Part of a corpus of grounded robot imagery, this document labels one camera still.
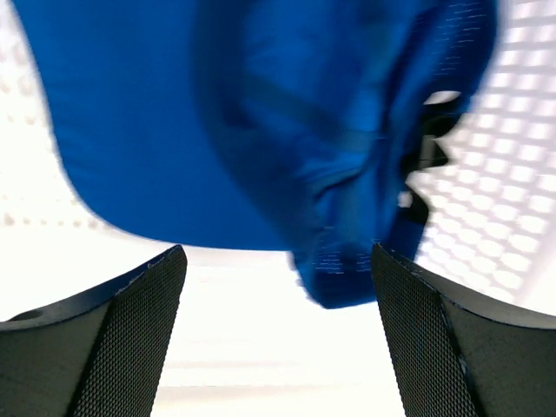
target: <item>blue fabric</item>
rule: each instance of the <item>blue fabric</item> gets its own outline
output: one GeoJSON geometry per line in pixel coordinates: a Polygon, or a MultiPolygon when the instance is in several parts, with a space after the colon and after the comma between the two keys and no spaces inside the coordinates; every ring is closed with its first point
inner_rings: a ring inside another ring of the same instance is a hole
{"type": "Polygon", "coordinates": [[[374,300],[375,242],[414,255],[400,161],[432,93],[467,111],[497,18],[495,0],[14,3],[94,212],[157,240],[292,251],[327,308],[374,300]]]}

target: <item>blue cloth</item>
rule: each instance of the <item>blue cloth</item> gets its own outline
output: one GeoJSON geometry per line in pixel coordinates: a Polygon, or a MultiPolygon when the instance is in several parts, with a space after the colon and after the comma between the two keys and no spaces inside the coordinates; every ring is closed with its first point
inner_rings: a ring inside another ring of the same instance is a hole
{"type": "Polygon", "coordinates": [[[375,242],[414,255],[400,162],[432,93],[467,111],[497,21],[495,0],[14,4],[90,209],[152,239],[291,251],[326,308],[374,300],[375,242]]]}

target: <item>textured gripper pad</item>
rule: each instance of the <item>textured gripper pad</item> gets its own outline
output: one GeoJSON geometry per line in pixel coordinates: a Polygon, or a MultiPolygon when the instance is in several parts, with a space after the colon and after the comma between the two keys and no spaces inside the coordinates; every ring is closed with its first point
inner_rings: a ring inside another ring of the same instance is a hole
{"type": "Polygon", "coordinates": [[[70,416],[150,415],[185,279],[184,258],[174,250],[113,300],[70,416]]]}
{"type": "Polygon", "coordinates": [[[440,296],[375,247],[372,271],[407,417],[478,417],[440,296]]]}

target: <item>black object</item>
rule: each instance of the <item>black object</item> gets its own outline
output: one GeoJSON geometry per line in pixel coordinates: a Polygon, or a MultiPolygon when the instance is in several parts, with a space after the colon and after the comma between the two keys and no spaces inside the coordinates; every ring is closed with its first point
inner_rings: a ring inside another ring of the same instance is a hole
{"type": "Polygon", "coordinates": [[[556,317],[375,246],[372,270],[407,417],[556,416],[556,317]]]}
{"type": "Polygon", "coordinates": [[[0,323],[0,416],[149,416],[186,269],[175,246],[0,323]]]}

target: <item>white perforated surface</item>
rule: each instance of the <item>white perforated surface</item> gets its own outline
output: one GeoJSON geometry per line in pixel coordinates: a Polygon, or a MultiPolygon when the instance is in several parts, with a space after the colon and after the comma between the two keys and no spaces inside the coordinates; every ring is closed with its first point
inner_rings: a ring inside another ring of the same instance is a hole
{"type": "MultiPolygon", "coordinates": [[[[418,262],[505,301],[552,253],[556,197],[556,0],[510,2],[475,111],[442,141],[454,164],[413,178],[434,214],[418,262]]],[[[109,228],[56,158],[24,35],[0,0],[0,225],[109,228]]]]}

